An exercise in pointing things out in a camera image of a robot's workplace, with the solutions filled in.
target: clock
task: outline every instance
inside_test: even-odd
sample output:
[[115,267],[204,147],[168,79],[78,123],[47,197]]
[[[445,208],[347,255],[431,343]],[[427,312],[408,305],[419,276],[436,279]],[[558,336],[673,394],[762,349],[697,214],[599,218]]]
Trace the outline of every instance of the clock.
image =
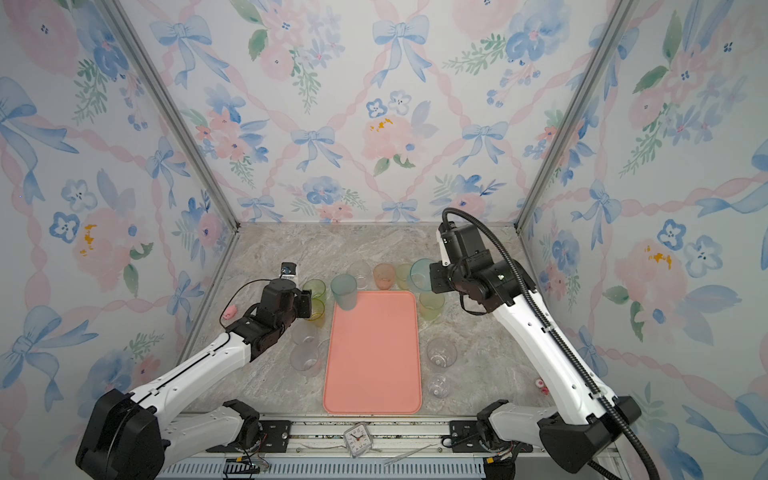
[[357,458],[373,447],[373,439],[365,423],[358,423],[344,432],[344,442],[352,458]]

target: plastic cup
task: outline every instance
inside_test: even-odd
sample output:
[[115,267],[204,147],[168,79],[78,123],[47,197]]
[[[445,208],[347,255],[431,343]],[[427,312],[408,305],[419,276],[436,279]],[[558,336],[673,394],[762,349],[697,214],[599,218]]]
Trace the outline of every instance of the plastic cup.
[[437,366],[450,367],[457,357],[456,347],[448,339],[440,337],[429,340],[427,343],[427,358]]
[[427,390],[437,399],[444,399],[451,394],[451,385],[445,375],[435,374],[427,380]]
[[341,310],[351,310],[357,305],[357,280],[348,273],[337,275],[331,282],[333,298]]
[[317,340],[317,326],[306,319],[295,319],[290,329],[290,337],[297,345]]
[[411,274],[412,265],[412,263],[400,263],[397,268],[395,268],[395,280],[397,282],[397,287],[400,290],[409,290],[408,275]]
[[445,295],[442,293],[421,293],[419,295],[419,313],[424,320],[434,320],[445,306]]
[[391,263],[380,263],[373,267],[373,281],[379,290],[389,290],[395,283],[395,266]]
[[322,300],[312,299],[312,316],[308,319],[318,329],[323,328],[326,324],[326,304]]
[[312,290],[312,298],[326,299],[326,283],[319,278],[308,280],[301,290]]
[[413,293],[431,293],[432,281],[429,279],[429,265],[434,260],[422,258],[417,260],[411,267],[411,273],[408,275],[408,287]]
[[307,377],[320,373],[323,360],[320,357],[317,339],[294,346],[290,353],[290,365],[298,373]]
[[346,272],[355,277],[358,290],[365,290],[371,284],[371,266],[363,260],[350,265]]

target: small red object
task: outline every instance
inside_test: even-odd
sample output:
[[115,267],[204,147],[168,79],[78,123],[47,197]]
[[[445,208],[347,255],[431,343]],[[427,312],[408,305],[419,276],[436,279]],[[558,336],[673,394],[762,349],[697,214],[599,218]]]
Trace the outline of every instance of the small red object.
[[237,315],[237,305],[230,305],[226,310],[224,310],[224,314],[221,316],[221,318],[225,320],[232,320],[235,315]]

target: floral wallpaper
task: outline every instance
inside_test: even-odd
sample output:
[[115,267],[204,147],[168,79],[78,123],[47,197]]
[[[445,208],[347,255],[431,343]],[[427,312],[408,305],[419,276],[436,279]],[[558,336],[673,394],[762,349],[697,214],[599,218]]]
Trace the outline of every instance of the floral wallpaper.
[[523,229],[661,478],[768,478],[766,25],[764,2],[640,0]]
[[96,399],[175,366],[230,229],[93,3],[0,25],[0,477],[74,478]]
[[614,0],[123,6],[242,221],[510,221]]

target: wire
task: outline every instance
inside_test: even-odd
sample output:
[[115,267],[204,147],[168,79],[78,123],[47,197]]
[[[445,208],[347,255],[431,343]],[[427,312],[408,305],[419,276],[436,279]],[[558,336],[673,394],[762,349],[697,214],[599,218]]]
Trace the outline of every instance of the wire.
[[442,211],[442,222],[445,225],[446,232],[452,229],[451,224],[448,222],[449,214],[454,214],[458,217],[461,217],[467,220],[469,223],[472,223],[473,225],[475,225],[475,227],[478,228],[478,230],[483,232],[483,234],[491,241],[491,243],[493,243],[494,247],[496,247],[496,250],[498,250],[498,252],[502,255],[502,258],[504,258],[504,260],[510,266],[512,270],[512,274],[515,276],[515,281],[517,282],[518,287],[520,288],[520,291],[522,292],[522,295],[525,298],[525,302],[531,308],[531,310],[539,319],[541,324],[545,327],[545,329],[549,331],[549,335],[552,337],[554,342],[558,344],[558,347],[560,348],[560,350],[563,352],[566,358],[568,358],[568,361],[579,373],[579,376],[584,380],[584,383],[590,389],[590,391],[592,392],[592,395],[597,397],[597,400],[605,409],[605,412],[608,414],[608,416],[611,417],[611,420],[613,420],[619,426],[619,429],[621,429],[621,431],[624,433],[624,436],[627,437],[627,440],[629,441],[629,443],[632,444],[632,447],[640,456],[640,460],[643,462],[643,465],[645,466],[645,469],[648,472],[648,478],[650,480],[659,480],[659,472],[656,469],[654,460],[648,454],[648,451],[643,446],[643,443],[640,441],[637,435],[635,435],[634,432],[632,432],[632,429],[630,428],[630,426],[627,424],[624,418],[619,414],[619,412],[617,412],[614,406],[608,401],[608,399],[605,398],[603,393],[598,388],[598,385],[594,382],[594,380],[589,375],[589,373],[584,368],[584,366],[581,364],[581,362],[578,361],[573,350],[568,347],[568,344],[562,339],[562,337],[560,337],[560,334],[555,329],[550,328],[551,323],[549,322],[549,320],[547,320],[546,316],[543,314],[541,309],[538,308],[538,305],[533,300],[533,297],[531,296],[531,293],[528,291],[528,288],[526,287],[525,282],[523,281],[523,278],[520,272],[518,271],[517,266],[515,265],[515,262],[512,260],[512,257],[509,255],[509,252],[507,251],[507,249],[504,248],[504,245],[502,244],[502,242],[499,241],[496,235],[493,232],[491,232],[491,230],[487,226],[485,226],[480,220],[474,218],[470,214],[467,214],[463,210],[459,210],[458,208],[453,208],[453,207],[445,208]]

